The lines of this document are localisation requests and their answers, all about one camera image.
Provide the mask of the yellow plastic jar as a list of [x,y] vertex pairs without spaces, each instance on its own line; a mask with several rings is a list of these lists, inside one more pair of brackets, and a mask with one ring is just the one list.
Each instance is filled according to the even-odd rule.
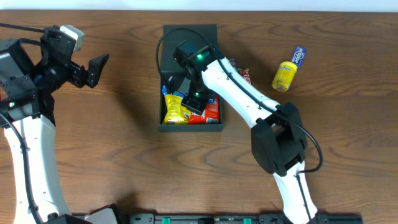
[[278,71],[272,81],[273,89],[280,92],[287,91],[292,84],[297,70],[298,66],[296,66],[296,64],[294,64],[293,62],[282,62],[279,65]]

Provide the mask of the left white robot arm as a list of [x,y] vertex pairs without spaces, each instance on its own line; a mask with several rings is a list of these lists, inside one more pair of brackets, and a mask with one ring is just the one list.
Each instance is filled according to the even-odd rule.
[[16,223],[121,223],[113,204],[87,215],[73,215],[64,199],[55,158],[53,93],[64,83],[95,87],[108,55],[76,64],[73,53],[85,35],[71,25],[41,31],[41,59],[33,63],[27,39],[1,41],[1,127],[12,153],[16,184]]

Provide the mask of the blue gum packet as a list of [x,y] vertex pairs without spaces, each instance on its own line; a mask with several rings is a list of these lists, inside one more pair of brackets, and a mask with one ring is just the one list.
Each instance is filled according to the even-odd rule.
[[294,63],[298,68],[301,68],[303,60],[307,55],[307,50],[304,47],[296,46],[294,49],[290,61]]

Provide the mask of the red KitKat bar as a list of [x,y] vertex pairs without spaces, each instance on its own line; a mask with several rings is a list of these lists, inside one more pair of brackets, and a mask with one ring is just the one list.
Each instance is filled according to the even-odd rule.
[[251,83],[251,78],[249,75],[248,68],[238,68],[238,72],[248,83]]

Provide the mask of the red snack bag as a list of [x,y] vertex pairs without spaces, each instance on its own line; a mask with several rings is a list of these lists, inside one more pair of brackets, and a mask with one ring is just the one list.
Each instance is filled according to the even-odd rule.
[[199,115],[192,113],[188,124],[218,124],[220,121],[220,98],[215,96],[207,104],[204,112]]

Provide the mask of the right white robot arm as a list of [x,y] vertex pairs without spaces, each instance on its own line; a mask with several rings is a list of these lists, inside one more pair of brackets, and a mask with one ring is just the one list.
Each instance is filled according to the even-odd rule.
[[257,163],[273,175],[291,223],[314,223],[317,207],[305,180],[308,131],[298,109],[281,105],[247,82],[211,44],[198,48],[185,40],[176,45],[174,59],[190,80],[182,105],[200,114],[219,95],[251,129],[251,151]]

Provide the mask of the yellow snack bag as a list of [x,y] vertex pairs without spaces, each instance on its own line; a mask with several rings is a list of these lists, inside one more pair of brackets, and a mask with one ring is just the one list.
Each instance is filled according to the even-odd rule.
[[182,106],[183,98],[178,95],[165,95],[167,112],[162,124],[188,124],[191,111]]

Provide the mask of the blue Oreo cookie pack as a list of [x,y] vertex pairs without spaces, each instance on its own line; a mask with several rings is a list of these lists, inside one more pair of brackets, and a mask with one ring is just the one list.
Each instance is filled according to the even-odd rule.
[[170,91],[164,84],[161,86],[161,93],[163,95],[177,95],[181,98],[185,97],[185,95],[179,91]]

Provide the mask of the black box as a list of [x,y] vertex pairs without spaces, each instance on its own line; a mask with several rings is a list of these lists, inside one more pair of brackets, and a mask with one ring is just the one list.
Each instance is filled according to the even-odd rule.
[[[162,51],[160,52],[161,80],[166,83],[160,84],[161,90],[179,91],[183,95],[188,94],[190,80],[184,76],[184,71],[173,58],[175,47],[187,40],[192,46],[203,48],[206,43],[198,35],[187,29],[193,29],[206,37],[214,46],[218,46],[216,24],[189,24],[189,25],[164,25],[163,33],[166,37],[162,40]],[[164,124],[167,107],[163,94],[159,100],[159,131],[161,132],[220,132],[224,127],[223,122],[223,100],[219,100],[219,121],[210,124]]]

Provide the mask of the dark purple chocolate bar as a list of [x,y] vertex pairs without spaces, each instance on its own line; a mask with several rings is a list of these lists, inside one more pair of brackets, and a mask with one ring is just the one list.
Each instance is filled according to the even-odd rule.
[[235,61],[235,59],[229,59],[229,62],[230,62],[230,64],[234,67],[234,68],[238,68],[237,67],[237,65],[236,65],[236,61]]

